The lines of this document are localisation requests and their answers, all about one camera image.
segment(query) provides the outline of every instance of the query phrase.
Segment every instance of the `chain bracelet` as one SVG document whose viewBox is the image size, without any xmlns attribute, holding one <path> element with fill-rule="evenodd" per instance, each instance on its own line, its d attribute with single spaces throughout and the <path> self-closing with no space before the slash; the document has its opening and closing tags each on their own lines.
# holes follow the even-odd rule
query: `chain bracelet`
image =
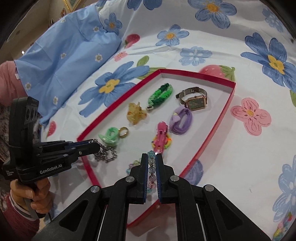
<svg viewBox="0 0 296 241">
<path fill-rule="evenodd" d="M 114 148 L 110 146 L 104 146 L 103 144 L 99 143 L 97 139 L 92 139 L 89 141 L 89 143 L 93 142 L 98 143 L 100 146 L 100 151 L 94 153 L 94 157 L 97 161 L 105 161 L 105 163 L 108 163 L 110 161 L 113 161 L 117 157 L 117 153 Z"/>
</svg>

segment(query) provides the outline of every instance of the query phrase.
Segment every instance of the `purple hair tie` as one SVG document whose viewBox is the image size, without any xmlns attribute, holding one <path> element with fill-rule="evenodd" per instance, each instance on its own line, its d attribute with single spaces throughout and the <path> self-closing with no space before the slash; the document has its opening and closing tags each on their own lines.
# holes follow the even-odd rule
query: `purple hair tie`
<svg viewBox="0 0 296 241">
<path fill-rule="evenodd" d="M 187 116 L 186 120 L 183 123 L 183 126 L 180 127 L 181 120 L 184 116 Z M 170 119 L 170 131 L 174 134 L 184 134 L 188 131 L 192 122 L 192 113 L 185 106 L 181 105 L 174 110 L 174 113 Z"/>
</svg>

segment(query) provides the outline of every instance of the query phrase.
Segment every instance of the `pink sleeve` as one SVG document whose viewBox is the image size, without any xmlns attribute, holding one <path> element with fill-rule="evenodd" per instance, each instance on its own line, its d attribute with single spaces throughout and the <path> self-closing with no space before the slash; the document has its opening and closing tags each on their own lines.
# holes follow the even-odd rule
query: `pink sleeve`
<svg viewBox="0 0 296 241">
<path fill-rule="evenodd" d="M 10 106 L 15 98 L 27 96 L 22 83 L 15 76 L 16 67 L 13 61 L 0 65 L 0 104 Z"/>
<path fill-rule="evenodd" d="M 13 208 L 9 196 L 7 195 L 5 198 L 7 209 L 3 212 L 3 215 L 22 241 L 30 241 L 39 230 L 39 219 L 30 221 L 20 215 Z"/>
</svg>

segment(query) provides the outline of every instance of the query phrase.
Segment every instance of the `wristwatch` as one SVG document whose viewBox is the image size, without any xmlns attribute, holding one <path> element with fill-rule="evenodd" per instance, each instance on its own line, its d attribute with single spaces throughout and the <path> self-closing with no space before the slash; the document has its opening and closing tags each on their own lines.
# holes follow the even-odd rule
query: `wristwatch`
<svg viewBox="0 0 296 241">
<path fill-rule="evenodd" d="M 201 93 L 202 95 L 194 96 L 188 98 L 187 100 L 182 100 L 185 95 L 192 93 Z M 181 104 L 183 104 L 186 108 L 191 111 L 204 109 L 207 105 L 207 92 L 204 89 L 199 87 L 192 87 L 183 90 L 179 94 L 176 95 L 176 99 L 180 99 Z"/>
</svg>

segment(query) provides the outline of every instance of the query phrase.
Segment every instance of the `metal bolt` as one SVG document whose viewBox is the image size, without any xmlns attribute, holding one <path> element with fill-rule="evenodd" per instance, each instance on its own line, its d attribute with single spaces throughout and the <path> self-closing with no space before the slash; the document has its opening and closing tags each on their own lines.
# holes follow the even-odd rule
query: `metal bolt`
<svg viewBox="0 0 296 241">
<path fill-rule="evenodd" d="M 126 181 L 127 181 L 128 183 L 132 183 L 134 180 L 135 180 L 134 177 L 131 177 L 131 176 L 126 177 Z"/>
<path fill-rule="evenodd" d="M 212 185 L 206 185 L 205 190 L 207 190 L 208 192 L 211 192 L 211 191 L 214 191 L 214 187 Z"/>
<path fill-rule="evenodd" d="M 170 179 L 171 181 L 176 182 L 176 181 L 179 181 L 180 178 L 176 175 L 173 175 L 173 176 L 170 176 Z"/>
<path fill-rule="evenodd" d="M 100 190 L 100 187 L 99 186 L 92 186 L 91 187 L 91 192 L 93 192 L 93 193 L 96 193 L 96 192 L 98 192 Z"/>
</svg>

